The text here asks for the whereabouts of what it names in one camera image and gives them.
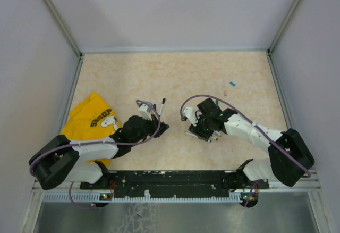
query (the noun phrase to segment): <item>metal corner post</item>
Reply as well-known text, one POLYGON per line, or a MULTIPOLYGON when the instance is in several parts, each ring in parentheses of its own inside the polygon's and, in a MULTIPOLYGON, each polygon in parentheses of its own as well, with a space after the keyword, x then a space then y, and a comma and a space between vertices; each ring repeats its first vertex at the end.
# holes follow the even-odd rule
POLYGON ((290 110, 289 104, 287 102, 287 98, 286 98, 284 88, 283 88, 283 85, 282 85, 282 82, 281 82, 281 79, 280 79, 280 75, 279 75, 278 70, 277 70, 277 66, 275 64, 275 61, 273 59, 272 54, 270 54, 269 52, 267 52, 267 58, 268 58, 271 74, 273 75, 273 80, 274 80, 276 92, 277 92, 279 101, 281 103, 282 112, 283 112, 283 116, 286 120, 287 127, 294 128, 295 125, 294 125, 293 116, 291 114, 291 110, 290 110))
POLYGON ((72 36, 69 28, 67 27, 66 23, 63 21, 61 15, 59 14, 58 10, 54 6, 53 2, 51 0, 42 0, 45 4, 46 8, 51 14, 51 17, 53 18, 56 25, 59 27, 60 32, 66 39, 67 43, 72 47, 75 54, 80 57, 81 52, 79 51, 78 45, 72 36))
POLYGON ((62 108, 60 121, 59 121, 58 126, 57 126, 58 127, 57 133, 56 133, 57 135, 61 132, 61 130, 63 129, 64 125, 67 122, 67 117, 68 117, 68 114, 69 114, 69 111, 70 111, 70 108, 71 108, 75 88, 77 86, 77 82, 78 82, 78 79, 79 79, 79 75, 80 75, 81 67, 83 65, 83 61, 84 61, 84 55, 81 55, 79 57, 77 65, 75 67, 73 78, 72 78, 72 83, 71 83, 69 91, 67 92, 67 97, 66 97, 66 100, 64 102, 64 106, 62 108))
POLYGON ((303 0, 294 0, 290 10, 288 11, 284 21, 282 22, 273 42, 271 43, 271 46, 268 49, 268 53, 272 54, 276 45, 278 44, 278 42, 280 41, 280 39, 282 38, 285 30, 287 29, 289 23, 291 22, 291 20, 294 18, 295 13, 297 11, 297 9, 299 8, 299 6, 301 5, 303 0))

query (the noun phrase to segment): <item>beige tabletop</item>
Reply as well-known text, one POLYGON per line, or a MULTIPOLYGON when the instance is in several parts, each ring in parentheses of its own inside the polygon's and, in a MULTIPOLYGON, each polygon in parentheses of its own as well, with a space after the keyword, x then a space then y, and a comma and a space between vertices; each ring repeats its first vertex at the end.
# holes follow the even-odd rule
MULTIPOLYGON (((136 99, 156 103, 159 109, 166 98, 161 119, 170 128, 160 138, 113 159, 110 169, 228 170, 247 159, 267 156, 234 136, 207 143, 185 134, 189 122, 181 121, 179 109, 185 99, 196 94, 225 99, 257 123, 286 130, 265 52, 88 54, 72 108, 92 91, 112 106, 121 123, 138 115, 136 99)), ((196 98, 188 105, 203 100, 196 98)))

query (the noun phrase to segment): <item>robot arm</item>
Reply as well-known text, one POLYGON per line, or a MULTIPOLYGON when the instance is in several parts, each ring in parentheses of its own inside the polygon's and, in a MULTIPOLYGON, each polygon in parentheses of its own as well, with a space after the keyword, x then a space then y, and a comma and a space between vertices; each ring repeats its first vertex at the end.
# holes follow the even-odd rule
POLYGON ((235 110, 222 111, 211 98, 204 100, 197 107, 198 110, 192 107, 183 110, 182 120, 189 119, 191 122, 188 134, 207 142, 217 140, 221 132, 239 136, 269 155, 268 159, 247 160, 242 164, 238 172, 244 174, 248 181, 277 178, 292 187, 304 175, 304 171, 272 145, 258 128, 305 168, 310 169, 315 163, 300 134, 294 129, 279 131, 251 124, 235 110))
POLYGON ((108 171, 96 160, 121 157, 131 151, 131 147, 148 141, 148 136, 160 137, 169 128, 160 122, 159 116, 152 114, 151 103, 138 103, 138 106, 141 116, 131 116, 107 138, 77 141, 68 140, 64 135, 56 136, 30 159, 31 174, 44 190, 62 182, 96 183, 108 171))

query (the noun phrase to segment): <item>gray wall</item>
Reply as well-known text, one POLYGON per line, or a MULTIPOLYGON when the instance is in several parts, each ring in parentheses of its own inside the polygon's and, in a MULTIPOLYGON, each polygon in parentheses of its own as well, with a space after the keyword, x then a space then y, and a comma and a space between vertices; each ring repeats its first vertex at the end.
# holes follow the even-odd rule
POLYGON ((315 157, 336 219, 340 214, 340 199, 335 198, 340 186, 339 3, 304 0, 274 51, 296 128, 315 157))
POLYGON ((293 0, 52 0, 83 52, 266 49, 293 0))
POLYGON ((0 232, 18 232, 28 160, 55 134, 77 57, 41 0, 0 0, 0 232))

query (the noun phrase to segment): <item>yellow cloth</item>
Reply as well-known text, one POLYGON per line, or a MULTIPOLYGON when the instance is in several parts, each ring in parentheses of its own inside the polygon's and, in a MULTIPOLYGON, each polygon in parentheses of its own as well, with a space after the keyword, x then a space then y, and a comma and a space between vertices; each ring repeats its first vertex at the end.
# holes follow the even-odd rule
MULTIPOLYGON (((95 92, 78 104, 61 134, 72 140, 102 139, 112 135, 121 124, 113 109, 95 92)), ((111 159, 100 159, 109 166, 111 159)))

